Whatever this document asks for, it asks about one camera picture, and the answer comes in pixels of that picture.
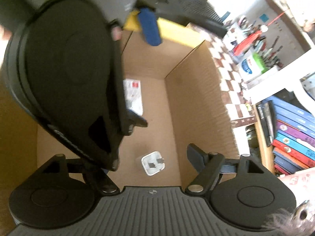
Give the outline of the white power adapter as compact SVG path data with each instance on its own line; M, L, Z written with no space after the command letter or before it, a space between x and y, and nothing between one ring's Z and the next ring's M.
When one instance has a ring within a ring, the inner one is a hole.
M153 176L166 167L164 158L158 151L138 157L136 164L147 176Z

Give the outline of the small white red box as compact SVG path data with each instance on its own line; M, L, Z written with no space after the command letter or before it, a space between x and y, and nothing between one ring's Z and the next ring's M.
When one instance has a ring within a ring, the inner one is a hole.
M126 106L136 114L143 115L143 102L140 80L125 79L124 84L124 96Z

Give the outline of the wooden chessboard box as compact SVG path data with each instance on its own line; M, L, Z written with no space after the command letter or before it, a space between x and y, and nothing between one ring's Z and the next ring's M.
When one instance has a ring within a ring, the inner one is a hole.
M188 28L198 32L207 41L220 79L223 103L229 114L233 128L255 124L257 118L250 98L244 97L246 84L241 78L236 64L229 54L229 45L221 38L192 23Z

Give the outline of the yellow cardboard box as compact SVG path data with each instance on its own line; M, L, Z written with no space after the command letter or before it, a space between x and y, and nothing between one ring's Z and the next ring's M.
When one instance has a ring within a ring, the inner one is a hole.
M146 127L134 127L119 147L119 166L109 177L125 186L182 186L196 177L187 146L238 158L220 79L207 41L148 45L141 33L125 31L120 42L123 80L141 82ZM158 151L165 169L147 176L138 157ZM1 191L11 192L56 153L75 155L43 128L1 85Z

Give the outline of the red tassel pen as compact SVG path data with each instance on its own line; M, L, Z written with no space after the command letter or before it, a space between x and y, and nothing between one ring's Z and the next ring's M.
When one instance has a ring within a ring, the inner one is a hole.
M233 49L234 55L239 56L243 51L248 49L251 46L251 44L261 36L261 34L268 31L268 28L270 27L270 25L272 25L275 21L280 19L282 17L282 15L284 15L285 13L286 13L286 10L284 12L280 13L277 17L275 17L267 25L261 25L259 30L257 30L253 34L249 35L246 39L244 39L240 44L238 44Z

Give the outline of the white green-lid jar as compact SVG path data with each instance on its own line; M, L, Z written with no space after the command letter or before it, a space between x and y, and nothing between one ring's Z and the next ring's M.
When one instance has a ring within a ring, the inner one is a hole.
M238 64L238 71L244 82L250 82L268 71L268 67L258 53L248 51Z

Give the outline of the white bookshelf unit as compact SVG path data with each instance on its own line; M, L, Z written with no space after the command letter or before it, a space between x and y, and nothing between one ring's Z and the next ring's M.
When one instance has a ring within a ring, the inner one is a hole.
M229 12L235 19L246 15L249 21L260 23L260 16L270 19L281 17L266 32L268 42L279 38L276 46L281 47L279 58L284 67L275 73L265 73L259 83L249 90L253 104L286 89L293 92L298 101L310 112L314 112L314 101L307 95L300 79L314 72L314 42L302 30L290 7L281 0L209 0L218 13Z

